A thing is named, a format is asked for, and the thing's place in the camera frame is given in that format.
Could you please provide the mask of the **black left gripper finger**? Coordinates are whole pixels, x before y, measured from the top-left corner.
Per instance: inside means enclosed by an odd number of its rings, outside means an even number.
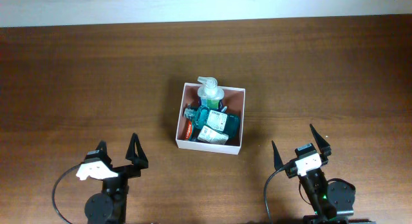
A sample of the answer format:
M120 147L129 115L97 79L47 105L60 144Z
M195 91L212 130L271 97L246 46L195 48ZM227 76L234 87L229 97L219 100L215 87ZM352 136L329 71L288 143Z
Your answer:
M97 148L95 149L96 151L96 155L100 158L100 159L106 159L108 157L108 152L107 152L107 145L106 142L101 140L97 146Z
M129 160L134 166L139 169L147 169L149 161L142 149L138 135L133 133L126 153L126 160Z

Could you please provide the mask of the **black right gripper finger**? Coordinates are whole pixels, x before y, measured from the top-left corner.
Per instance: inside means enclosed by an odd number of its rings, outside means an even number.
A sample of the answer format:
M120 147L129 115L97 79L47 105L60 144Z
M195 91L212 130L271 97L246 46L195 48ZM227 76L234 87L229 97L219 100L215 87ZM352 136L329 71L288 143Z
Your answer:
M330 144L316 131L315 127L312 124L310 124L310 129L321 154L323 156L330 156L332 154Z
M275 142L271 141L271 143L272 143L272 148L274 152L274 168L275 170L279 171L283 168L284 164L283 164L283 161L281 159L281 156L279 154L279 151L277 149Z

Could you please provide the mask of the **teal toothpaste tube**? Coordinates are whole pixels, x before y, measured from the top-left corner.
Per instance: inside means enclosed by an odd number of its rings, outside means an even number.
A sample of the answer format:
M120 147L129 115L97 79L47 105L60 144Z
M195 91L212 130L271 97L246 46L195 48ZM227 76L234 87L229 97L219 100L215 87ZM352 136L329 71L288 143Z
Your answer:
M189 120L187 122L186 131L184 134L184 140L190 140L192 138L192 134L193 134L193 124L192 124L192 121Z

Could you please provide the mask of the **green white soap packet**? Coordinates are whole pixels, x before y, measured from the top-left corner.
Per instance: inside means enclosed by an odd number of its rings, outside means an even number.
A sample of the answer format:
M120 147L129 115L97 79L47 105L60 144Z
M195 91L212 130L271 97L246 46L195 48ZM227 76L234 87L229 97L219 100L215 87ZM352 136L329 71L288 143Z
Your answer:
M219 133L208 126L203 126L198 135L199 141L207 142L210 144L224 145L226 144L228 139L228 135Z

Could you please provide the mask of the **teal mouthwash bottle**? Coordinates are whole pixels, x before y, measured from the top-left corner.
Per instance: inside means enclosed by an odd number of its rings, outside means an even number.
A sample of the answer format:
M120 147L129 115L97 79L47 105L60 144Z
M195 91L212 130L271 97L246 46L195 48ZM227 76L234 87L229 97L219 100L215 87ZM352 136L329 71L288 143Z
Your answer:
M207 106L187 107L184 109L183 116L189 119L196 129L207 126L221 134L228 135L229 139L237 135L240 126L239 116L222 113Z

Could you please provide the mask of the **clear foam soap dispenser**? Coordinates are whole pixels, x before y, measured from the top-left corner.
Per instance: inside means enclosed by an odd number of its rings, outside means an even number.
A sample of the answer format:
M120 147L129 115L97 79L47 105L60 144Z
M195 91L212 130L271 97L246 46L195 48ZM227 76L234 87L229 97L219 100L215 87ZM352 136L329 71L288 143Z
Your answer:
M201 83L198 89L200 105L220 110L223 107L222 100L225 92L218 86L218 81L214 77L198 77L198 82Z

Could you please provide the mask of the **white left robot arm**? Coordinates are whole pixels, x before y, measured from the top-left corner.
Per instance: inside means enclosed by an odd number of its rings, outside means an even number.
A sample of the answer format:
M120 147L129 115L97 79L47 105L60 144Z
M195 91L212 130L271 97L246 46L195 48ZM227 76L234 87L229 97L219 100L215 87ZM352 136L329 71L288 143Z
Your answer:
M76 177L81 181L92 178L102 182L102 190L92 195L85 204L84 213L88 223L126 222L128 180L140 177L141 170L149 167L136 133L131 136L125 159L130 164L114 167L108 156L106 142L102 140L80 163Z

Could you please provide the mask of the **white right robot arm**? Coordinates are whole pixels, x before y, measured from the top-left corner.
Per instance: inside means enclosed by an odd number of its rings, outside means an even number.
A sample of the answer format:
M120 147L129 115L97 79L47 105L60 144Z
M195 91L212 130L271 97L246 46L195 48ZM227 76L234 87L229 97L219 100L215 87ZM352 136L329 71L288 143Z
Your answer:
M304 190L313 215L302 218L303 223L371 223L368 219L350 219L354 215L356 187L341 178L326 179L321 167L328 163L331 145L310 125L317 145L312 143L295 149L296 157L283 163L277 146L272 142L275 171L268 177L263 189L263 200L270 222L273 222L267 199L267 188L272 178L285 172L288 178L299 178L298 189Z

